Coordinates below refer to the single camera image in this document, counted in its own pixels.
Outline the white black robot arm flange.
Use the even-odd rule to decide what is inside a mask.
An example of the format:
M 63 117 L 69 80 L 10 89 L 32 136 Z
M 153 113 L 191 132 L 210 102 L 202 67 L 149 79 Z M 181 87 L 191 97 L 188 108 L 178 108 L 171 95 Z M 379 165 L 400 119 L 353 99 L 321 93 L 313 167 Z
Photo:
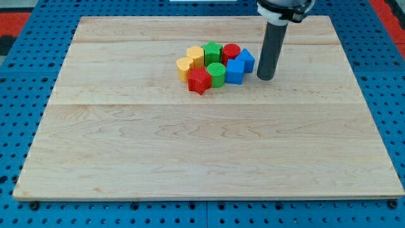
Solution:
M 301 23 L 312 10 L 316 0 L 257 0 L 257 11 L 272 25 Z

